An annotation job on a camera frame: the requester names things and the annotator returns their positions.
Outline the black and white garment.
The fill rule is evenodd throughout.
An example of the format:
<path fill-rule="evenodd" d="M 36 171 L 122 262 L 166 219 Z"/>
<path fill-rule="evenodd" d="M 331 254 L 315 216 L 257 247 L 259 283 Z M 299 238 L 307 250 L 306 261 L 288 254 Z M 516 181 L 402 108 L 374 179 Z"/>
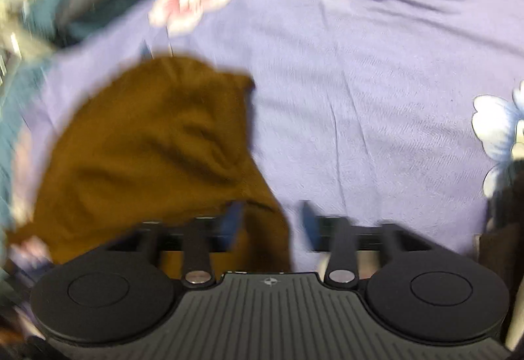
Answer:
<path fill-rule="evenodd" d="M 513 290 L 523 276 L 523 160 L 503 169 L 489 213 L 488 227 L 479 237 L 479 263 Z"/>

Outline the purple floral bed sheet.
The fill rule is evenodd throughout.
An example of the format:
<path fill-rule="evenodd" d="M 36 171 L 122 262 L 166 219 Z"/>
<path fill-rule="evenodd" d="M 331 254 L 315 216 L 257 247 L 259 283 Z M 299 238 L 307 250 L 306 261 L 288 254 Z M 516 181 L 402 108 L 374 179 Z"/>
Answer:
<path fill-rule="evenodd" d="M 7 237 L 32 220 L 56 142 L 85 102 L 164 56 L 253 80 L 249 149 L 288 222 L 289 271 L 316 267 L 303 201 L 469 253 L 523 151 L 523 0 L 141 0 L 45 72 L 5 253 L 52 261 L 38 238 Z"/>

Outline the brown knit sweater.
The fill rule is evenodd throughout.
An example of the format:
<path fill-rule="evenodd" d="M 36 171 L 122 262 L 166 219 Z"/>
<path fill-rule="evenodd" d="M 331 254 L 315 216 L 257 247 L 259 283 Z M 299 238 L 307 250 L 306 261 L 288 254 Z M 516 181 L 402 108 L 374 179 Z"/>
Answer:
<path fill-rule="evenodd" d="M 241 229 L 217 274 L 289 271 L 290 230 L 249 149 L 246 75 L 185 57 L 145 61 L 85 102 L 51 153 L 33 237 L 64 263 L 143 222 L 181 226 L 243 205 Z"/>

